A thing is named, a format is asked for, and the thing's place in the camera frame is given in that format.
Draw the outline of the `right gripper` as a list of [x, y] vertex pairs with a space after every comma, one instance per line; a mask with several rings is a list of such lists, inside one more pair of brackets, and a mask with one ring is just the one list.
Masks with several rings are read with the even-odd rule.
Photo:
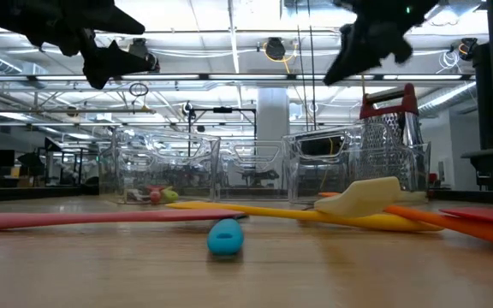
[[333, 85], [347, 77], [378, 67], [390, 54], [396, 63], [404, 63], [413, 54], [405, 34], [413, 23], [405, 21], [368, 21], [358, 19], [340, 28], [341, 51], [323, 78]]

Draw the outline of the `yellow silicone spatula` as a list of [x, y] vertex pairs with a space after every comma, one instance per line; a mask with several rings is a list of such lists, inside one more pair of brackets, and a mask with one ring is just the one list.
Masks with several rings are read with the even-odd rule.
[[256, 207], [240, 204], [223, 204], [202, 201], [187, 201], [180, 203], [167, 204], [173, 209], [182, 210], [236, 210], [241, 211], [249, 216], [267, 216], [276, 218], [288, 218], [308, 222], [323, 222], [328, 224], [342, 225], [355, 228], [367, 228], [382, 231], [394, 232], [438, 232], [443, 230], [438, 226], [434, 226], [425, 222], [417, 222], [406, 219], [401, 216], [391, 214], [376, 214], [364, 216], [361, 218], [344, 218], [340, 216], [332, 216], [314, 210], [284, 210], [265, 207]]

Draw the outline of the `blue silicone spatula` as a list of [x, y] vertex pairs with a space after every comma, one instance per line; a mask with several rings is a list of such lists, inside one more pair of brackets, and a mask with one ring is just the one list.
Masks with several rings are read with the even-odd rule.
[[232, 218], [217, 222], [207, 235], [207, 247], [210, 253], [230, 256], [238, 253], [244, 242], [241, 225]]

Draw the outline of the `red steel box grater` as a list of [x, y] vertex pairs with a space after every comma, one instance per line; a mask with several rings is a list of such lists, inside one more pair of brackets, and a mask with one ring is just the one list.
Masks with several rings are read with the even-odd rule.
[[394, 176], [403, 191], [426, 191], [431, 146], [423, 141], [414, 86], [366, 94], [359, 119], [359, 178]]

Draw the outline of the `pink silicone spatula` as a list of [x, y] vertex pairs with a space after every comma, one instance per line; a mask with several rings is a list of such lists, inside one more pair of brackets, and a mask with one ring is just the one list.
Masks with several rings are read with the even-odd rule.
[[106, 222], [187, 222], [242, 216], [237, 210], [154, 210], [99, 213], [0, 213], [0, 230]]

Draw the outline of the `black background rig frame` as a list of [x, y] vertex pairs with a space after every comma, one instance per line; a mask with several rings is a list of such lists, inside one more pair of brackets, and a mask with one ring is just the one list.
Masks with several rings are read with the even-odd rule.
[[254, 108], [234, 108], [234, 107], [212, 107], [212, 108], [194, 108], [192, 105], [188, 104], [185, 110], [187, 119], [187, 157], [191, 157], [193, 154], [193, 144], [198, 144], [199, 151], [205, 141], [209, 142], [209, 146], [212, 151], [219, 151], [222, 138], [218, 136], [211, 136], [202, 133], [195, 133], [193, 127], [195, 125], [206, 126], [206, 123], [198, 123], [207, 112], [212, 114], [226, 115], [232, 114], [234, 112], [239, 113], [247, 119], [247, 122], [254, 127], [253, 137], [257, 138], [257, 124], [258, 115]]

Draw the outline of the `green silicone spoon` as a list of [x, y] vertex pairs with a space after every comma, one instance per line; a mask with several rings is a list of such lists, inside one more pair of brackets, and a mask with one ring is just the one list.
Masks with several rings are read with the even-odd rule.
[[160, 191], [162, 204], [174, 203], [178, 200], [179, 194], [174, 191], [173, 187], [166, 187]]

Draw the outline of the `clear plastic bin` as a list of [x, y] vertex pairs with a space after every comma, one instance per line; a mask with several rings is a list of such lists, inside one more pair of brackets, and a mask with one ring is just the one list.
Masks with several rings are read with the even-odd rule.
[[217, 200], [287, 198], [288, 180], [280, 141], [223, 141], [219, 151]]
[[127, 203], [128, 189], [149, 197], [149, 185], [173, 187], [182, 199], [217, 199], [219, 151], [209, 142], [187, 157], [187, 133], [154, 127], [118, 127], [110, 131], [110, 145], [98, 155], [98, 191], [117, 204]]
[[355, 181], [389, 176], [400, 183], [398, 204], [427, 201], [431, 145], [405, 145], [385, 124], [333, 127], [287, 135], [282, 141], [292, 204], [310, 204]]

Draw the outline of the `orange silicone spatula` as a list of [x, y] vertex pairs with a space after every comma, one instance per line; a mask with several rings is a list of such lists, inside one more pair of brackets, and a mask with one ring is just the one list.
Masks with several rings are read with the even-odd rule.
[[493, 223], [451, 216], [440, 212], [439, 214], [423, 210], [415, 210], [404, 206], [391, 205], [385, 212], [401, 216], [410, 220], [426, 222], [441, 228], [453, 230], [458, 233], [487, 240], [493, 243]]

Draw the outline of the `red silicone spatula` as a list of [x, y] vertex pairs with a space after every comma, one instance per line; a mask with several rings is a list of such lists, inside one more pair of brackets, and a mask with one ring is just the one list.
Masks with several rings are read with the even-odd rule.
[[440, 211], [451, 216], [493, 223], [493, 208], [462, 207], [440, 209]]

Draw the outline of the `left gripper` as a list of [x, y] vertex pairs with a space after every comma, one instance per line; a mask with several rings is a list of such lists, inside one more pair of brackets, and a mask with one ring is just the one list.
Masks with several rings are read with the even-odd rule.
[[[91, 28], [125, 34], [143, 34], [145, 27], [115, 5], [115, 0], [0, 0], [0, 28], [27, 37], [37, 47], [49, 43], [65, 56], [80, 52], [83, 38], [77, 32]], [[150, 53], [137, 56], [113, 41], [109, 47], [86, 47], [83, 74], [90, 86], [103, 89], [115, 77], [159, 72]]]

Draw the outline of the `white building column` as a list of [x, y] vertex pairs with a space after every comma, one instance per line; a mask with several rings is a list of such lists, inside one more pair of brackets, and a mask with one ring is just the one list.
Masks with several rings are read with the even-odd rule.
[[256, 109], [258, 140], [280, 141], [289, 134], [289, 97], [286, 88], [259, 88]]

